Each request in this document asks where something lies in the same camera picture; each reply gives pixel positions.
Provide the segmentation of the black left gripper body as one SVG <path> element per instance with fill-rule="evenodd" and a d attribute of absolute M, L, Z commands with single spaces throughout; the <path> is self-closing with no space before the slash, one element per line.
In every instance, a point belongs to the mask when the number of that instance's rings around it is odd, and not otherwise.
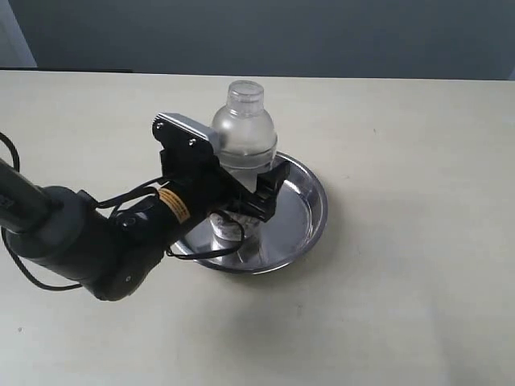
<path fill-rule="evenodd" d="M 160 198 L 169 205 L 185 236 L 208 220 L 221 239 L 236 241 L 245 226 L 258 220 L 239 214 L 241 196 L 250 192 L 225 170 L 209 142 L 171 124 L 152 124 L 152 134 L 161 144 L 160 162 L 166 179 Z"/>

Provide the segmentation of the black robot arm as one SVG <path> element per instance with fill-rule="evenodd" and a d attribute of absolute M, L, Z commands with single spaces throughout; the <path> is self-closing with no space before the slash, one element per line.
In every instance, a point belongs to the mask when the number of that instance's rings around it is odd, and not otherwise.
<path fill-rule="evenodd" d="M 31 183 L 21 175 L 13 142 L 2 137 L 12 160 L 1 165 L 1 236 L 15 264 L 31 261 L 67 278 L 71 289 L 114 302 L 131 295 L 172 255 L 172 245 L 211 214 L 261 222 L 274 216 L 289 162 L 260 174 L 249 191 L 221 166 L 213 129 L 160 113 L 152 133 L 162 145 L 162 174 L 106 201 Z"/>

